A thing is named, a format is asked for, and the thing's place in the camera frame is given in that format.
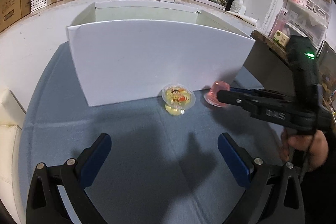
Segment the right hand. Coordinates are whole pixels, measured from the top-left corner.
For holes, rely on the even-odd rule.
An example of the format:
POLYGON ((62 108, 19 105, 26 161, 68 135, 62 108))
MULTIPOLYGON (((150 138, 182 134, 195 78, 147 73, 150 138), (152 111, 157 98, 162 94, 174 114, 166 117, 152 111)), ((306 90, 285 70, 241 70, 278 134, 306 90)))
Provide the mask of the right hand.
POLYGON ((312 135, 289 135, 287 129, 281 134, 282 146, 280 158, 282 161, 289 161, 290 148, 307 152, 309 156, 309 170, 322 166, 328 157, 329 146, 325 134, 317 130, 312 135))

